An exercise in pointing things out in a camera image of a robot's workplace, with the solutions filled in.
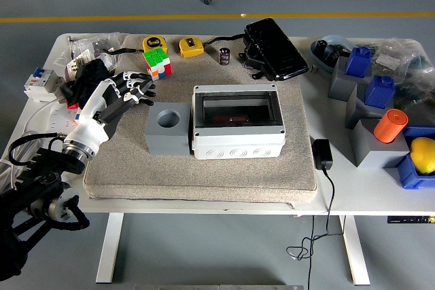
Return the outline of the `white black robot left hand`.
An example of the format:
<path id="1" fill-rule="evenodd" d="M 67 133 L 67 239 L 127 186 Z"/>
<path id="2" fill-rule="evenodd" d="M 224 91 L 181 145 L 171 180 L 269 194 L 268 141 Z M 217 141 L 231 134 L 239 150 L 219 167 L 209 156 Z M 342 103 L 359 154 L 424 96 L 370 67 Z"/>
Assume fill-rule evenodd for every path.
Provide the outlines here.
<path id="1" fill-rule="evenodd" d="M 136 104 L 154 104 L 151 75 L 125 71 L 99 83 L 81 109 L 77 127 L 63 142 L 63 152 L 92 159 L 114 135 L 120 118 Z"/>

